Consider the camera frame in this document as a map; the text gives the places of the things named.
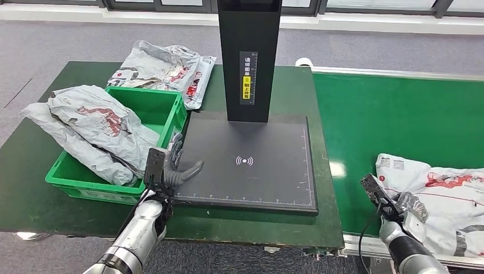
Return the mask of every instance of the wireless charging symbol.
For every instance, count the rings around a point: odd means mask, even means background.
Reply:
[[[237,158],[235,158],[235,163],[240,166],[241,164],[246,164],[250,167],[252,167],[253,163],[254,163],[254,159],[252,159],[252,157],[249,157],[249,158],[242,158],[240,156],[237,156]]]

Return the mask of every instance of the black mat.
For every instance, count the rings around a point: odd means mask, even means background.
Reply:
[[[183,148],[179,170],[205,165],[178,188],[179,203],[317,213],[305,116],[248,123],[193,112]]]

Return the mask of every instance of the robotic arm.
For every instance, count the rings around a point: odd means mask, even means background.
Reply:
[[[394,202],[371,174],[360,182],[370,200],[378,206],[382,220],[380,239],[388,248],[398,273],[449,274],[422,244],[428,213],[418,198],[405,192]]]
[[[141,274],[150,253],[167,233],[175,188],[203,167],[199,161],[185,172],[176,170],[183,152],[181,137],[175,135],[167,150],[150,148],[143,179],[146,190],[112,246],[84,274]]]

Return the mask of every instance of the plastic courier bag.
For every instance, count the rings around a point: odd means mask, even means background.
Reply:
[[[179,91],[185,107],[195,110],[201,107],[215,60],[183,46],[161,47],[139,40],[107,85]]]
[[[424,245],[432,253],[484,256],[484,168],[458,170],[380,154],[377,176],[396,199],[409,191],[429,212]]]
[[[22,110],[21,114],[39,125],[67,153],[104,180],[122,186],[133,182],[136,178],[128,168],[114,162],[110,154],[94,148],[72,128],[54,118],[47,104],[30,104]]]
[[[156,146],[160,135],[143,126],[131,109],[124,107],[102,88],[66,88],[54,91],[47,103],[38,104],[45,105],[49,113],[27,112],[31,106],[23,113],[54,136],[69,154],[101,178],[112,184],[122,185],[133,182],[136,179],[133,174],[138,178],[143,176],[148,151],[150,147]],[[40,119],[41,114],[43,117],[50,115],[52,119]],[[66,129],[59,128],[58,124],[62,124]],[[65,136],[55,132],[60,129],[67,132]],[[81,143],[68,142],[71,136],[75,137],[72,141],[84,140],[95,150],[77,149],[76,146],[80,146]],[[111,162],[100,158],[101,152],[108,153]],[[110,166],[114,162],[113,158],[122,164],[124,172],[125,168],[131,172],[131,176],[126,176],[129,180],[113,179],[115,167],[120,166],[119,163]]]

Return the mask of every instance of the yellow label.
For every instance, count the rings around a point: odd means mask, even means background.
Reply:
[[[242,80],[242,98],[243,99],[250,99],[251,98],[251,77],[244,76]]]

